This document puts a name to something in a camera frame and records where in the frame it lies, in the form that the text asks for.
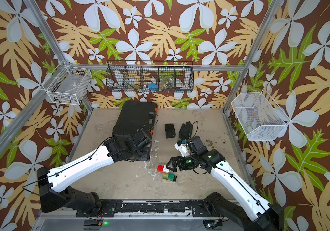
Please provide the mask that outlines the dark green lego brick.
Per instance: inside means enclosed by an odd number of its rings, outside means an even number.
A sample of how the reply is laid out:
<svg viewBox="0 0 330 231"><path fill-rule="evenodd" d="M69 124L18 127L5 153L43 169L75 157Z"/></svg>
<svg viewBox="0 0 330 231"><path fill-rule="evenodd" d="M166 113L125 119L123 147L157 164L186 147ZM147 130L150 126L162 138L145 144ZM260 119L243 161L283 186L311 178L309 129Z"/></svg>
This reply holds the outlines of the dark green lego brick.
<svg viewBox="0 0 330 231"><path fill-rule="evenodd" d="M172 174L172 173L169 173L168 174L168 180L172 181L172 182L176 182L176 179L177 179L177 176Z"/></svg>

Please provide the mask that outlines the yellow lego brick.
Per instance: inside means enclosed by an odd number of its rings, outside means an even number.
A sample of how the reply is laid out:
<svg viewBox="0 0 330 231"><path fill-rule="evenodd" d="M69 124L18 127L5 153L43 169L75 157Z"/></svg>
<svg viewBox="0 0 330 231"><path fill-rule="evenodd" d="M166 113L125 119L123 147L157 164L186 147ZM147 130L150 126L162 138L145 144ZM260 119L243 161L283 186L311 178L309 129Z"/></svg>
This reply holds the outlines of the yellow lego brick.
<svg viewBox="0 0 330 231"><path fill-rule="evenodd" d="M168 180L168 174L163 173L163 174L162 174L162 177L163 177L163 180L166 180L166 181Z"/></svg>

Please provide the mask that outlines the red lego brick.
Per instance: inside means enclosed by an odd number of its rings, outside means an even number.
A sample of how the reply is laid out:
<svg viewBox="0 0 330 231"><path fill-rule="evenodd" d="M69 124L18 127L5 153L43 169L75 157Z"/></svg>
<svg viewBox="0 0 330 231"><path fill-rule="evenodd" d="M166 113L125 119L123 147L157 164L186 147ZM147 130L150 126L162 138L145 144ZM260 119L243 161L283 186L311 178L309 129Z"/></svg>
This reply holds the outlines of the red lego brick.
<svg viewBox="0 0 330 231"><path fill-rule="evenodd" d="M159 165L159 166L157 167L157 171L158 171L158 172L161 172L161 173L164 173L164 166Z"/></svg>

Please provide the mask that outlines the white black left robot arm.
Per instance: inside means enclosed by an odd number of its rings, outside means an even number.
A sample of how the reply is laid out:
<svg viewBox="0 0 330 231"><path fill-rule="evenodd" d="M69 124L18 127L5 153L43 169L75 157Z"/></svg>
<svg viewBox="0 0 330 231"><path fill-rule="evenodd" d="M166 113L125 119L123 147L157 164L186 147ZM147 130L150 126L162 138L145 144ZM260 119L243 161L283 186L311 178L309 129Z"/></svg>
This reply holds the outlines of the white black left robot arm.
<svg viewBox="0 0 330 231"><path fill-rule="evenodd" d="M37 184L43 213L60 208L72 208L86 215L102 213L103 206L97 193L82 192L71 185L86 175L120 161L139 160L151 148L151 138L143 131L122 138L113 136L98 148L59 167L37 170Z"/></svg>

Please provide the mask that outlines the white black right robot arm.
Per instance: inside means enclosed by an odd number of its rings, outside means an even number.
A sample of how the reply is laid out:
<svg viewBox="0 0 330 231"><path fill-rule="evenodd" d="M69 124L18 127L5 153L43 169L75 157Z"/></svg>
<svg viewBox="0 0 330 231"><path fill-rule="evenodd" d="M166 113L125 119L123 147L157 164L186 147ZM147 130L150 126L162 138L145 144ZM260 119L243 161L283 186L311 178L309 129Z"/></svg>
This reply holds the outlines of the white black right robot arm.
<svg viewBox="0 0 330 231"><path fill-rule="evenodd" d="M176 172L204 169L217 179L237 200L232 203L219 193L204 199L204 207L213 217L226 217L245 231L281 231L284 228L284 209L272 204L251 188L216 149L208 150L199 136L179 140L175 149L181 155L172 157L166 168Z"/></svg>

